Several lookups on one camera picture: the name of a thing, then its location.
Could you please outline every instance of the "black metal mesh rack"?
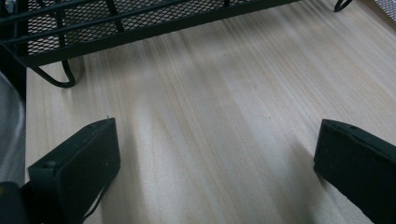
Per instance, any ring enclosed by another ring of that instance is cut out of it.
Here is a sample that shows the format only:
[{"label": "black metal mesh rack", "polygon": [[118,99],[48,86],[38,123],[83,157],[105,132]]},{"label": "black metal mesh rack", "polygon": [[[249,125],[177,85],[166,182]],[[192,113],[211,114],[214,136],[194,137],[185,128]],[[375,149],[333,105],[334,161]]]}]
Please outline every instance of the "black metal mesh rack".
[{"label": "black metal mesh rack", "polygon": [[[298,0],[0,0],[0,44],[59,87],[75,85],[67,59]],[[351,0],[339,0],[336,11]],[[38,66],[63,62],[69,82]]]}]

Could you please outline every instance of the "wooden desk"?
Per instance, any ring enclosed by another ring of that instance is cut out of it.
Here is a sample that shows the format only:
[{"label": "wooden desk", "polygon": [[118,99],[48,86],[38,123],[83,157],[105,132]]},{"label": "wooden desk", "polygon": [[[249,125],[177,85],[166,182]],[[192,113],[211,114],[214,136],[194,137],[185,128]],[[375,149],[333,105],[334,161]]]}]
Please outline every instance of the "wooden desk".
[{"label": "wooden desk", "polygon": [[[363,2],[307,0],[29,71],[29,166],[114,117],[121,169],[86,223],[370,223],[320,182],[322,119],[396,144],[396,31]],[[59,64],[45,67],[61,75]]]}]

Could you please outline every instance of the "black rectangular object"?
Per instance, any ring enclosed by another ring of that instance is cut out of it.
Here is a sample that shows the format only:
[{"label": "black rectangular object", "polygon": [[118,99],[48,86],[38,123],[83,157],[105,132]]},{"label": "black rectangular object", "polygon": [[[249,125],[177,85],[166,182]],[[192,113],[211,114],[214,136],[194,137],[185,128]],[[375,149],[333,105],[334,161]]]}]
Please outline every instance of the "black rectangular object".
[{"label": "black rectangular object", "polygon": [[28,168],[45,224],[82,223],[120,169],[116,121],[85,126]]},{"label": "black rectangular object", "polygon": [[396,223],[396,147],[355,126],[324,119],[314,169],[374,223]]},{"label": "black rectangular object", "polygon": [[20,188],[12,182],[0,183],[0,223],[29,224]]}]

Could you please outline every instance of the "wire leg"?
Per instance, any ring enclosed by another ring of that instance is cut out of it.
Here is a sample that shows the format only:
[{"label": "wire leg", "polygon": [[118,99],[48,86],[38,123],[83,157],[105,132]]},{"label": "wire leg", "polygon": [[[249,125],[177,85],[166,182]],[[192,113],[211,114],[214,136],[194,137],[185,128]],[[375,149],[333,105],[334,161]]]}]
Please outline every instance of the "wire leg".
[{"label": "wire leg", "polygon": [[343,2],[344,2],[344,0],[338,0],[337,4],[335,4],[334,12],[341,11],[342,9],[347,7],[347,5],[349,5],[349,3],[352,2],[352,0],[346,0],[344,4],[343,4]]},{"label": "wire leg", "polygon": [[64,72],[66,73],[68,82],[60,82],[51,77],[48,73],[46,73],[40,67],[33,67],[32,70],[39,74],[41,77],[46,79],[50,84],[61,87],[61,88],[70,88],[76,85],[76,79],[73,76],[72,70],[70,69],[69,62],[67,60],[62,61],[62,66],[64,67]]}]

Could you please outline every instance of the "desk surface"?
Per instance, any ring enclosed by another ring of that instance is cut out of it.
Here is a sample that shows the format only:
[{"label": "desk surface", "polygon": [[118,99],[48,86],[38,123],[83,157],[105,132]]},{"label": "desk surface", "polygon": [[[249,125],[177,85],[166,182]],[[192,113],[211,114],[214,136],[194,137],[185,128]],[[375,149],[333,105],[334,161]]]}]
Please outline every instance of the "desk surface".
[{"label": "desk surface", "polygon": [[[121,169],[86,223],[370,223],[313,172],[322,119],[396,144],[396,31],[307,0],[29,71],[26,165],[114,117]],[[62,75],[61,66],[45,70]]]}]

